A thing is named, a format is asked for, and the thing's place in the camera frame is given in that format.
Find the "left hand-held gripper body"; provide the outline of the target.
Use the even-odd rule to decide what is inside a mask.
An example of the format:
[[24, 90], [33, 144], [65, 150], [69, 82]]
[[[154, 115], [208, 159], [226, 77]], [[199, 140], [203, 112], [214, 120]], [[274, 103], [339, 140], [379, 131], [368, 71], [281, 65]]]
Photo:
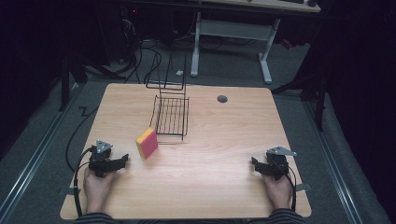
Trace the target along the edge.
[[89, 161], [89, 169], [94, 171], [98, 177], [104, 177], [105, 173], [110, 173], [110, 164], [120, 162], [120, 160], [112, 161], [109, 157], [111, 154], [112, 144], [101, 140], [96, 141], [96, 145], [92, 147], [92, 155]]

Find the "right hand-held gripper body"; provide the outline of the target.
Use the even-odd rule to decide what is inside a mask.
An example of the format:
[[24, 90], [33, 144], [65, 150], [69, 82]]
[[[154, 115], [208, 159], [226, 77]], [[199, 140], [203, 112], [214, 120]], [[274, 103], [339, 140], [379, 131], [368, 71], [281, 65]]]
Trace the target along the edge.
[[283, 175], [289, 172], [289, 163], [287, 156], [295, 157], [296, 152], [284, 147], [273, 147], [266, 151], [266, 161], [270, 166], [270, 176], [279, 180]]

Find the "yellow and pink sponge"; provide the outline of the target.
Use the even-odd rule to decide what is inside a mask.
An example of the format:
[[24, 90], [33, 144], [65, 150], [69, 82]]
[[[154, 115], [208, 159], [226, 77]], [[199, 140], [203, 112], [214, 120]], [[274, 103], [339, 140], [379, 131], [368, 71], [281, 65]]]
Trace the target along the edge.
[[147, 159], [158, 148], [156, 131], [152, 128], [147, 128], [137, 137], [135, 143], [140, 157]]

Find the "black wire rack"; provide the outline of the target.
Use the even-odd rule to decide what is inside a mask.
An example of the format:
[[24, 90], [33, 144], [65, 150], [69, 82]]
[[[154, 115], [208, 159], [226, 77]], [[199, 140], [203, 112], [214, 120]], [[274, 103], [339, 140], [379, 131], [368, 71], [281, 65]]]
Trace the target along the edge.
[[156, 134], [178, 136], [181, 140], [188, 133], [190, 98], [187, 96], [187, 57], [184, 57], [180, 75], [171, 78], [177, 71], [173, 58], [169, 56], [164, 75], [159, 71], [160, 59], [155, 57], [150, 72], [145, 77], [147, 89], [156, 90], [149, 126]]

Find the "person's right hand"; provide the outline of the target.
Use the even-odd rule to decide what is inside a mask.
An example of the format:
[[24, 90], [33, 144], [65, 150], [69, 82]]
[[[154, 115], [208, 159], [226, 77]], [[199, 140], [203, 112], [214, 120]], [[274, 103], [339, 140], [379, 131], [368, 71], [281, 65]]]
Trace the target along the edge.
[[289, 180], [283, 175], [278, 180], [268, 175], [262, 175], [267, 196], [274, 209], [290, 209], [292, 187]]

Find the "person's left hand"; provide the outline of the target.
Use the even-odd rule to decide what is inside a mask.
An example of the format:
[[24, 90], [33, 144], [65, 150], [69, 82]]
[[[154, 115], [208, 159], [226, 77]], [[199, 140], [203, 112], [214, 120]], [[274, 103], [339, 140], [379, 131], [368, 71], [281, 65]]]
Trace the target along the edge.
[[104, 212], [106, 200], [116, 174], [116, 172], [111, 172], [105, 174], [104, 177], [98, 177], [94, 171], [89, 168], [85, 169], [83, 187], [87, 199], [87, 214]]

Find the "black metal stand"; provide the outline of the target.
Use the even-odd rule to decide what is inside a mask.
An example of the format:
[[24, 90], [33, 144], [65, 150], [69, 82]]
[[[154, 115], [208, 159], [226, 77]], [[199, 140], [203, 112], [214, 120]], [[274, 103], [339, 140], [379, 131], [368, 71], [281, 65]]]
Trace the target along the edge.
[[280, 94], [286, 90], [301, 89], [300, 98], [302, 101], [316, 100], [316, 109], [314, 111], [314, 121], [316, 127], [322, 132], [323, 112], [325, 109], [325, 92], [327, 78], [325, 75], [313, 74], [305, 77], [295, 78], [281, 87], [271, 90], [272, 94]]

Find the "metal floor rail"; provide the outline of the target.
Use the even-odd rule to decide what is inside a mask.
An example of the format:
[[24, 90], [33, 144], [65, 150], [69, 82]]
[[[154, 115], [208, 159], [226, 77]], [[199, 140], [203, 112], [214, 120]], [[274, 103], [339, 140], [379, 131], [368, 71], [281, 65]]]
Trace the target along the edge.
[[69, 88], [69, 99], [62, 104], [62, 85], [56, 84], [49, 98], [29, 118], [27, 126], [0, 161], [0, 224], [7, 224], [25, 190], [49, 151], [70, 105], [83, 84]]
[[328, 168], [329, 175], [332, 179], [333, 185], [337, 192], [338, 198], [344, 208], [347, 219], [350, 224], [362, 224], [360, 212], [353, 200], [349, 187], [343, 178], [336, 160], [332, 154], [328, 141], [323, 131], [321, 131], [316, 124], [315, 111], [309, 102], [303, 102], [304, 110], [306, 111], [310, 122], [315, 130], [316, 136], [320, 143], [320, 148]]

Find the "white metal frame desk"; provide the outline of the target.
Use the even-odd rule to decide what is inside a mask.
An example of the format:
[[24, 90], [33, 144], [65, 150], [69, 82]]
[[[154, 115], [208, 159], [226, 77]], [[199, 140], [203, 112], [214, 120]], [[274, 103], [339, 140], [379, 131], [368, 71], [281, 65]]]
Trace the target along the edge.
[[[198, 0], [200, 7], [234, 7], [235, 9], [262, 9], [274, 13], [302, 13], [303, 15], [318, 14], [321, 8], [316, 5], [310, 7], [307, 0]], [[281, 22], [279, 16], [275, 16], [269, 22], [255, 23], [247, 21], [226, 21], [225, 19], [203, 19], [202, 13], [196, 13], [194, 49], [191, 59], [191, 76], [199, 74], [200, 61], [200, 37], [202, 35], [239, 38], [246, 40], [264, 41], [266, 45], [258, 54], [262, 76], [266, 84], [272, 83], [272, 77], [267, 63], [267, 57], [273, 45], [278, 26]]]

